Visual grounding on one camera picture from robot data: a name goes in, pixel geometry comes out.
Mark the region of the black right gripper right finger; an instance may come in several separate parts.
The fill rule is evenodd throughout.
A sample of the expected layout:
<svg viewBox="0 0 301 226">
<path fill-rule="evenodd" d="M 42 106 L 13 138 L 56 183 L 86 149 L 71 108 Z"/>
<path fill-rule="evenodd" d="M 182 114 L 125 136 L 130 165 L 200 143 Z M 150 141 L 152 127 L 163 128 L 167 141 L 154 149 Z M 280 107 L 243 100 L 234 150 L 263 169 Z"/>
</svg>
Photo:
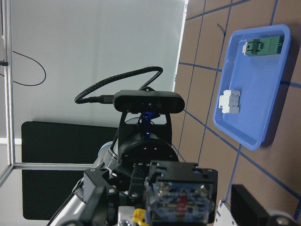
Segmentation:
<svg viewBox="0 0 301 226">
<path fill-rule="evenodd" d="M 269 219 L 267 211 L 242 184 L 231 187 L 230 209 L 238 226 L 265 226 Z"/>
</svg>

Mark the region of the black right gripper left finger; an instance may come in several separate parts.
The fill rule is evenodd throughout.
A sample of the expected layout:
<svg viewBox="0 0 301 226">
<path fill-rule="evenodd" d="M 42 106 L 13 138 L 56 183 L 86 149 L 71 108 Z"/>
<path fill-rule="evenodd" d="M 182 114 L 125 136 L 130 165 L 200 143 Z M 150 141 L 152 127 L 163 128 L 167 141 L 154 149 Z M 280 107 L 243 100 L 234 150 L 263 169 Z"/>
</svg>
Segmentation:
<svg viewBox="0 0 301 226">
<path fill-rule="evenodd" d="M 96 187 L 82 213 L 76 219 L 63 222 L 64 226 L 105 226 L 106 225 L 106 189 Z"/>
</svg>

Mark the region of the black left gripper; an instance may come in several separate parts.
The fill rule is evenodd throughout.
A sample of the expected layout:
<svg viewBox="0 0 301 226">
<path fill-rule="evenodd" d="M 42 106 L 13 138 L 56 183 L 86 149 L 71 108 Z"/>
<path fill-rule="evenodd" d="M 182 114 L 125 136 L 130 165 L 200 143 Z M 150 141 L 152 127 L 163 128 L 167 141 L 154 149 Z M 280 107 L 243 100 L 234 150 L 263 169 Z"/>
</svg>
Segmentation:
<svg viewBox="0 0 301 226">
<path fill-rule="evenodd" d="M 92 168 L 84 172 L 84 197 L 88 202 L 96 187 L 106 189 L 106 224 L 122 221 L 121 209 L 130 208 L 133 217 L 136 208 L 144 208 L 146 203 L 145 180 L 148 176 L 163 175 L 163 179 L 180 180 L 185 176 L 218 172 L 202 169 L 195 163 L 151 160 L 137 161 L 127 166 L 108 168 L 104 161 L 96 160 Z"/>
</svg>

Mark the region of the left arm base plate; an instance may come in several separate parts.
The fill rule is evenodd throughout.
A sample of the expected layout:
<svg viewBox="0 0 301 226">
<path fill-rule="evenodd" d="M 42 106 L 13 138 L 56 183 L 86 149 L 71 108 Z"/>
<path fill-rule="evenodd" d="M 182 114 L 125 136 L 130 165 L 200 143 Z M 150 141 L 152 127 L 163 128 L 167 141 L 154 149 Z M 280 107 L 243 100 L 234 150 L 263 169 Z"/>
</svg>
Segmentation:
<svg viewBox="0 0 301 226">
<path fill-rule="evenodd" d="M 223 200 L 217 205 L 214 226 L 238 226 L 231 214 L 230 206 Z"/>
</svg>

